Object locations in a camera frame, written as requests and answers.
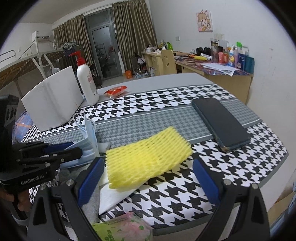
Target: glass door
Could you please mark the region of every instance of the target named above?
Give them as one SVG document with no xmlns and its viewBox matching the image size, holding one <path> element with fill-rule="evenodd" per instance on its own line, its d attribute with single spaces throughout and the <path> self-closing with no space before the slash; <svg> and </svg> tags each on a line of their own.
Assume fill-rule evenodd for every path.
<svg viewBox="0 0 296 241">
<path fill-rule="evenodd" d="M 122 75 L 115 36 L 113 10 L 103 10 L 86 17 L 92 52 L 103 80 Z"/>
</svg>

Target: yellow foam net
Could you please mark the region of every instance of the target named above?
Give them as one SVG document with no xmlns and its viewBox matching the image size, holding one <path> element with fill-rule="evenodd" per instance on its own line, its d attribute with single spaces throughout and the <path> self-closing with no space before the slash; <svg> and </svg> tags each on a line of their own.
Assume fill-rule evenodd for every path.
<svg viewBox="0 0 296 241">
<path fill-rule="evenodd" d="M 190 143 L 173 127 L 106 152 L 109 188 L 128 188 L 171 170 L 192 155 Z"/>
</svg>

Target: houndstooth tablecloth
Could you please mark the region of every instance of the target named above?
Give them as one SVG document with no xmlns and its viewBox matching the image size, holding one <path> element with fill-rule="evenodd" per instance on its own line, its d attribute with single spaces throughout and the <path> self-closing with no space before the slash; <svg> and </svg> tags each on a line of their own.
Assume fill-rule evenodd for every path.
<svg viewBox="0 0 296 241">
<path fill-rule="evenodd" d="M 231 153 L 223 153 L 212 135 L 191 107 L 193 98 L 218 99 L 247 129 L 251 142 Z M 284 145 L 262 120 L 220 86 L 196 85 L 127 95 L 76 111 L 65 125 L 40 132 L 32 127 L 23 141 L 44 140 L 61 143 L 82 137 L 74 121 L 84 115 L 99 127 L 97 138 L 110 141 L 112 147 L 126 145 L 173 125 L 192 144 L 207 166 L 222 179 L 237 185 L 264 184 L 288 156 Z M 154 229 L 186 229 L 192 221 L 211 214 L 209 203 L 192 171 L 193 157 L 163 175 L 148 180 L 140 189 L 99 216 L 102 221 L 135 212 Z M 33 202 L 37 188 L 30 190 Z M 60 213 L 68 221 L 63 205 Z"/>
</svg>

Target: curtain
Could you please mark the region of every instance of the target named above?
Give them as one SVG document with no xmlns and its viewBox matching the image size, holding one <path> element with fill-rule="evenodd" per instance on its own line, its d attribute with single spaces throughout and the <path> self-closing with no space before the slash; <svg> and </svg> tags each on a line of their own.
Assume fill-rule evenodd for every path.
<svg viewBox="0 0 296 241">
<path fill-rule="evenodd" d="M 76 44 L 80 44 L 83 47 L 87 65 L 91 66 L 94 63 L 86 24 L 82 14 L 56 27 L 54 29 L 54 39 L 57 42 L 71 42 L 75 39 Z M 75 57 L 69 57 L 67 61 L 70 62 L 70 65 L 76 66 Z"/>
<path fill-rule="evenodd" d="M 117 2 L 112 7 L 124 68 L 131 70 L 135 52 L 141 56 L 148 44 L 157 45 L 150 14 L 144 0 Z"/>
</svg>

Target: smartphone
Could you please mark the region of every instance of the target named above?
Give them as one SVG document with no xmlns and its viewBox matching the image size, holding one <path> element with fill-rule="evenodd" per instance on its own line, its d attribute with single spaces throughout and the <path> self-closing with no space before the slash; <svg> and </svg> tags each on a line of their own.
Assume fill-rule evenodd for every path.
<svg viewBox="0 0 296 241">
<path fill-rule="evenodd" d="M 246 129 L 215 98 L 194 99 L 192 106 L 210 130 L 222 151 L 228 153 L 251 141 Z"/>
</svg>

